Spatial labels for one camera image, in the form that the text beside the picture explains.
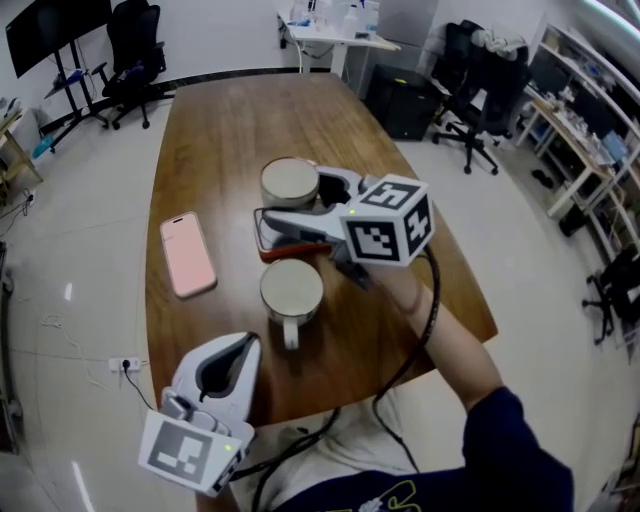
computer monitor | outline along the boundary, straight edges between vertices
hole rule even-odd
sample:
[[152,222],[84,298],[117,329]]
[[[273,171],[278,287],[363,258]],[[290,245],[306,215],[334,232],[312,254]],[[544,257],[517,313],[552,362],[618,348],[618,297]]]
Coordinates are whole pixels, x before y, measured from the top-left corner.
[[36,0],[6,27],[7,43],[20,78],[71,41],[105,25],[110,0]]
[[596,98],[584,88],[580,88],[571,104],[571,110],[582,117],[589,131],[603,139],[617,124],[617,117],[604,101]]
[[560,69],[555,62],[550,62],[541,55],[536,55],[529,71],[536,89],[541,94],[547,92],[557,94],[569,84],[571,79],[570,75]]

pink phone screen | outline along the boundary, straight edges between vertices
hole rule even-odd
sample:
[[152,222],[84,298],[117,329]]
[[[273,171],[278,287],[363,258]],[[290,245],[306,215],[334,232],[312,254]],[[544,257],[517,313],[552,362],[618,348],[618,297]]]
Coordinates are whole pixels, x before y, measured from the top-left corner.
[[185,298],[216,283],[213,265],[194,213],[163,223],[160,231],[176,295]]

monitor stand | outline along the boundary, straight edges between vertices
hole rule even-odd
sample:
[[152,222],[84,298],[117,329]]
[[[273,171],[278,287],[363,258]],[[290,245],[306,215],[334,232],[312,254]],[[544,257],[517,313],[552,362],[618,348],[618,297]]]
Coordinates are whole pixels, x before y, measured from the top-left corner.
[[[69,45],[71,46],[71,55],[73,56],[73,63],[76,66],[76,69],[83,69],[80,66],[80,59],[78,58],[78,50],[76,48],[75,41],[71,41],[71,43],[69,43]],[[60,74],[62,79],[66,82],[67,75],[64,72],[64,66],[62,65],[62,59],[60,58],[60,52],[56,51],[56,52],[54,52],[53,55],[55,56],[56,64],[58,65],[58,73]],[[103,123],[102,127],[105,130],[109,128],[109,121],[107,121],[106,118],[104,118],[103,116],[101,116],[99,114],[100,111],[98,109],[96,109],[96,107],[93,104],[93,101],[91,100],[91,95],[89,94],[89,89],[87,88],[87,84],[84,81],[84,75],[80,78],[80,85],[82,86],[82,93],[84,94],[84,98],[87,101],[87,106],[84,107],[84,108],[88,108],[89,109],[89,111],[86,114],[82,114],[82,109],[79,109],[77,107],[76,102],[73,99],[73,94],[71,94],[71,89],[70,89],[71,85],[75,85],[75,83],[64,86],[64,90],[67,93],[67,99],[69,100],[69,104],[71,105],[71,110],[73,112],[73,119],[65,127],[64,131],[55,138],[55,140],[53,141],[53,144],[51,144],[50,151],[52,153],[56,152],[56,146],[58,145],[58,143],[62,139],[64,139],[69,134],[69,132],[71,132],[71,130],[73,130],[82,121],[84,121],[85,119],[88,119],[89,117],[95,117],[96,119],[101,121]]]

person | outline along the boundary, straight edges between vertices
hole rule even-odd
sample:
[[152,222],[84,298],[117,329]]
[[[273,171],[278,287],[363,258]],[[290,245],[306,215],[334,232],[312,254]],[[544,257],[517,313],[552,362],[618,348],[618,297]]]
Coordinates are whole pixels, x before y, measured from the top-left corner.
[[[409,269],[370,266],[368,270],[420,336],[432,292]],[[345,408],[348,414],[320,442],[273,474],[262,493],[260,510],[572,510],[571,471],[540,447],[525,422],[521,402],[503,384],[489,353],[443,305],[426,350],[468,414],[463,468],[416,474],[402,447],[376,422],[370,403],[365,402]],[[400,434],[394,390],[387,396],[385,422]],[[199,498],[201,512],[233,510],[207,504],[210,501]]]

black slipper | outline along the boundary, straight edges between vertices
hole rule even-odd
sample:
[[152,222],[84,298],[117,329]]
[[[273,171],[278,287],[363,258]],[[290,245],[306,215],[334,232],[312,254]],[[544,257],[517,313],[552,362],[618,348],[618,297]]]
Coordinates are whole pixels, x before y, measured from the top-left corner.
[[544,171],[536,169],[535,171],[531,171],[531,176],[537,179],[544,188],[548,188],[549,190],[553,188],[553,180],[549,178]]

